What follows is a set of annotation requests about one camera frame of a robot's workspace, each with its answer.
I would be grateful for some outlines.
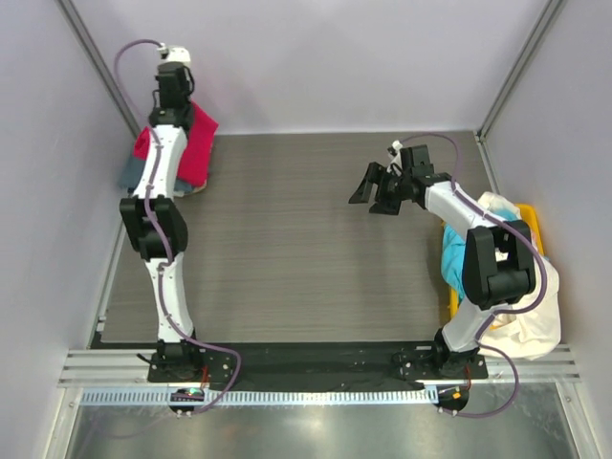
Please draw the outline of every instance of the laundry basket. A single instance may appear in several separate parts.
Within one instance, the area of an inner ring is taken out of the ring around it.
[[[528,204],[516,204],[516,206],[520,210],[521,218],[525,221],[525,223],[527,223],[527,225],[529,225],[529,229],[532,231],[532,237],[537,243],[537,251],[543,255],[544,246],[542,245],[542,238],[539,233],[536,211]],[[457,309],[459,308],[459,297],[457,296],[457,292],[455,292],[452,287],[448,287],[448,289],[450,293],[450,305],[448,308],[450,309],[450,318],[453,318],[455,314],[457,314]]]

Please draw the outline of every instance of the yellow basket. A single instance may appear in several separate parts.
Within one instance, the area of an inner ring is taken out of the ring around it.
[[[529,229],[532,231],[532,235],[535,236],[537,250],[540,252],[540,254],[543,255],[544,246],[542,245],[542,237],[539,233],[539,225],[537,224],[536,211],[528,204],[517,204],[516,206],[520,210],[520,217],[525,220],[527,225],[529,225]],[[457,296],[457,292],[455,292],[452,287],[448,287],[448,289],[450,293],[450,304],[448,308],[450,309],[450,318],[453,318],[455,314],[457,314],[457,309],[459,308],[459,297]]]

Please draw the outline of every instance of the gray wall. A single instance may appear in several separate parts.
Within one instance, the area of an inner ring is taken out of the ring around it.
[[[533,203],[560,272],[563,335],[612,430],[612,4],[568,1],[490,137],[510,199]]]
[[[93,324],[131,138],[55,2],[3,2],[0,37],[0,445],[39,458],[66,351]]]
[[[75,0],[101,52],[190,49],[223,133],[479,127],[545,0]],[[156,56],[125,62],[143,111]]]

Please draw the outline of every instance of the white cloth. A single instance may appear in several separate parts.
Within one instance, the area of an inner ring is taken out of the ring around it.
[[[512,212],[520,211],[505,198],[494,193],[485,193],[478,203],[491,211],[505,208]],[[497,327],[489,329],[481,342],[504,351],[511,358],[537,359],[551,352],[561,341],[561,321],[558,311],[558,272],[547,259],[543,259],[546,267],[548,285],[542,302],[531,312],[520,315],[500,315],[492,324]],[[510,309],[522,309],[534,302],[541,290],[541,276],[535,264],[535,289],[524,295]],[[497,353],[481,349],[480,354],[500,357]]]

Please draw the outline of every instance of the pink cloth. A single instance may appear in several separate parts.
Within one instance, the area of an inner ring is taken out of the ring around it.
[[[202,186],[208,178],[208,163],[214,133],[219,123],[213,120],[195,102],[191,102],[195,109],[195,120],[189,130],[189,140],[179,162],[177,177],[193,186]],[[150,135],[145,127],[134,142],[134,156],[146,159],[149,152]]]

